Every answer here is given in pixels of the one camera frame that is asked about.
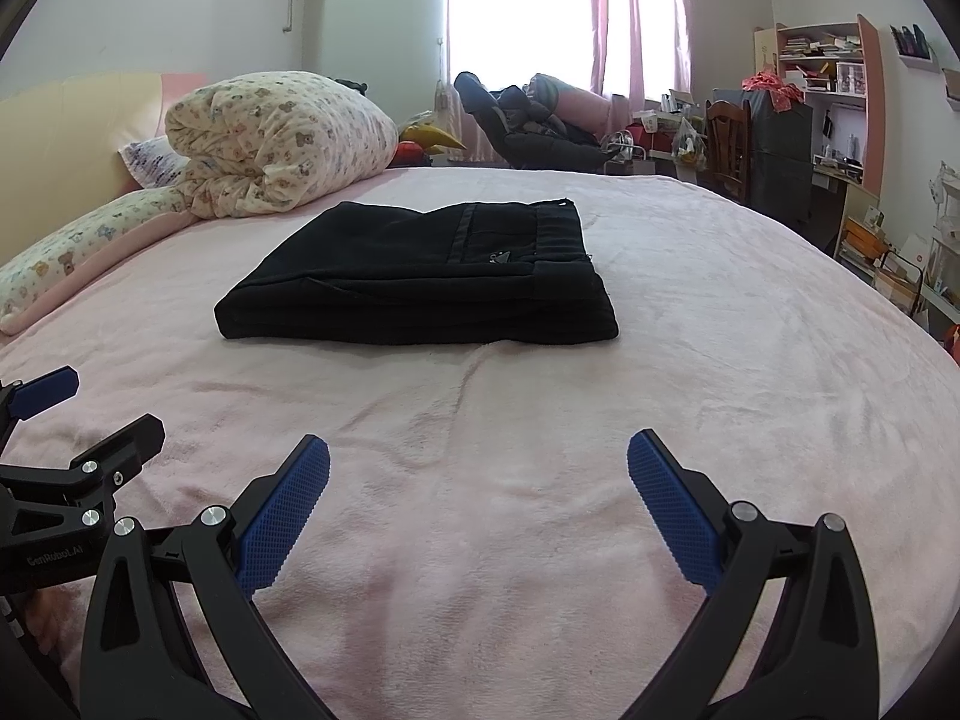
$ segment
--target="body pillow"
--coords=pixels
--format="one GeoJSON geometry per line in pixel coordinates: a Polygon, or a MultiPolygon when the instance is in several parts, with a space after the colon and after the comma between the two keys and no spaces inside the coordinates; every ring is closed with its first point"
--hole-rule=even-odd
{"type": "Polygon", "coordinates": [[[145,189],[64,225],[0,268],[0,333],[26,330],[113,266],[196,220],[179,191],[145,189]]]}
{"type": "Polygon", "coordinates": [[[202,218],[289,211],[379,175],[397,149],[371,100],[302,71],[198,89],[167,111],[166,130],[190,157],[178,187],[202,218]]]}

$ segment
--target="bed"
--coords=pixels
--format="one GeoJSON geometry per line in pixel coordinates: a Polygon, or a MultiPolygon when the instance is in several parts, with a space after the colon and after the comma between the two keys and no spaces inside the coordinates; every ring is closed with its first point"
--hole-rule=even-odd
{"type": "MultiPolygon", "coordinates": [[[[107,175],[94,163],[113,156],[85,167],[107,175]]],[[[91,184],[91,198],[118,181],[91,184]]],[[[45,224],[79,210],[50,203],[45,224]]],[[[21,245],[37,237],[13,227],[21,245]]],[[[627,442],[645,427],[731,500],[786,521],[846,518],[885,709],[957,612],[960,368],[798,236],[688,184],[388,170],[288,214],[194,224],[0,343],[5,381],[60,365],[82,380],[77,398],[18,429],[7,463],[63,466],[141,413],[163,420],[162,454],[118,494],[118,516],[146,527],[229,503],[306,433],[329,443],[328,488],[256,602],[339,717],[619,716],[703,600],[627,476],[627,442]],[[390,348],[217,332],[216,301],[337,202],[562,196],[616,308],[615,341],[390,348]]],[[[775,590],[726,690],[749,673],[775,590]]],[[[72,584],[56,602],[74,685],[89,591],[72,584]]],[[[230,693],[196,605],[184,605],[230,693]]]]}

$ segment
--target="rolled duvet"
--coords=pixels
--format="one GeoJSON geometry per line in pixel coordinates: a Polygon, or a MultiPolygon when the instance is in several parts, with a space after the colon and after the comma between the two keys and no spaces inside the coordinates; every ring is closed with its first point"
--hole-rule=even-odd
{"type": "Polygon", "coordinates": [[[252,73],[173,105],[167,137],[190,158],[179,180],[201,218],[289,211],[379,175],[397,127],[371,100],[303,71],[252,73]]]}

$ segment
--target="black clothing pile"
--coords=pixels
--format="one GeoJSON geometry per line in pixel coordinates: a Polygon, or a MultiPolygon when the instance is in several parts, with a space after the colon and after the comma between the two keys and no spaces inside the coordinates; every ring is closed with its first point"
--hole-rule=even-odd
{"type": "Polygon", "coordinates": [[[225,338],[585,343],[618,328],[567,199],[429,213],[342,202],[217,304],[225,338]]]}
{"type": "MultiPolygon", "coordinates": [[[[464,111],[517,170],[601,172],[613,156],[592,134],[561,121],[553,108],[532,100],[518,86],[491,93],[472,73],[459,74],[453,86],[464,111]]],[[[549,101],[556,106],[555,100],[549,101]]]]}

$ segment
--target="bookshelf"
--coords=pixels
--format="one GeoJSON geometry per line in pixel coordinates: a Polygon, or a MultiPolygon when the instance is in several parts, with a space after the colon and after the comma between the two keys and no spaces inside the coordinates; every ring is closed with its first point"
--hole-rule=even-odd
{"type": "Polygon", "coordinates": [[[806,82],[801,74],[819,76],[814,81],[827,88],[803,89],[804,102],[813,108],[811,156],[822,154],[826,145],[843,156],[856,157],[863,164],[863,188],[879,196],[886,145],[886,92],[877,29],[858,15],[855,22],[777,25],[757,31],[754,41],[757,71],[767,69],[784,79],[793,71],[790,79],[800,79],[798,86],[806,82]],[[837,46],[837,38],[854,40],[837,46]],[[856,68],[847,70],[865,79],[864,93],[837,88],[838,63],[862,66],[862,74],[856,68]],[[827,116],[832,122],[829,137],[824,135],[827,116]],[[856,154],[850,153],[851,143],[857,144],[856,154]]]}

